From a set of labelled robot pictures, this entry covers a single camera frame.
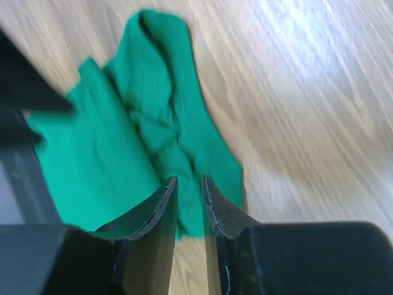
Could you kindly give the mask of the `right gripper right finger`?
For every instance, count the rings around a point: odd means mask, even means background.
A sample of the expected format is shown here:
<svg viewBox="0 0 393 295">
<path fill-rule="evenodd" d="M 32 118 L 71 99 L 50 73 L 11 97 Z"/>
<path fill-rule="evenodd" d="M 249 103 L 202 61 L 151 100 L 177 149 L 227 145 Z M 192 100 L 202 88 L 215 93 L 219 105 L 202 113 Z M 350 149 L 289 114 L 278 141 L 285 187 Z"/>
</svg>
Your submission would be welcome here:
<svg viewBox="0 0 393 295">
<path fill-rule="evenodd" d="M 263 224 L 202 179 L 210 294 L 391 294 L 392 243 L 369 222 Z"/>
</svg>

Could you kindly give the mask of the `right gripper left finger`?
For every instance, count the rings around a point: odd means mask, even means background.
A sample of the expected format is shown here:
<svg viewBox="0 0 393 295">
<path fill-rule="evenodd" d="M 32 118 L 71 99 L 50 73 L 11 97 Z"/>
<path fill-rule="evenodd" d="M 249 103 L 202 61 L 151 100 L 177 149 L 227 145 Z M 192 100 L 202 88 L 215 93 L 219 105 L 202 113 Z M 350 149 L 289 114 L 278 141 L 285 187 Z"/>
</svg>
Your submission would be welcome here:
<svg viewBox="0 0 393 295">
<path fill-rule="evenodd" d="M 96 232 L 65 224 L 1 227 L 2 294 L 167 294 L 178 181 Z"/>
</svg>

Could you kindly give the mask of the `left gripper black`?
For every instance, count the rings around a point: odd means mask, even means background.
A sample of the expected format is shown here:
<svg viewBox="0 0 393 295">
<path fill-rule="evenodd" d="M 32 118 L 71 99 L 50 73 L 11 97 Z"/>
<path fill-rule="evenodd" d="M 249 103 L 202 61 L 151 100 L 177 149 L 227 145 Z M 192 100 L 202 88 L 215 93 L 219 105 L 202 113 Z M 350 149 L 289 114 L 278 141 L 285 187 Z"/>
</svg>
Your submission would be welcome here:
<svg viewBox="0 0 393 295">
<path fill-rule="evenodd" d="M 72 109 L 5 32 L 1 33 L 1 224 L 58 224 L 34 145 L 41 137 L 24 110 L 67 113 Z"/>
</svg>

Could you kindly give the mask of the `green t-shirt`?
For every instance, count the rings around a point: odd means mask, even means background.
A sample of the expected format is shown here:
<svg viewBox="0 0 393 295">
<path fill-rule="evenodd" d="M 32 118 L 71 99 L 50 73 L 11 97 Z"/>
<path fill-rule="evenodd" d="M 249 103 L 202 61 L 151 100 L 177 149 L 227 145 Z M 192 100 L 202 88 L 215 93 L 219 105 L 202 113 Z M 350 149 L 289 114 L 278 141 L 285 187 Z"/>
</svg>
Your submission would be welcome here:
<svg viewBox="0 0 393 295">
<path fill-rule="evenodd" d="M 176 236 L 200 237 L 202 176 L 243 204 L 241 165 L 216 129 L 201 94 L 187 25 L 140 10 L 106 66 L 79 67 L 66 114 L 34 111 L 36 154 L 60 218 L 94 231 L 178 178 Z"/>
</svg>

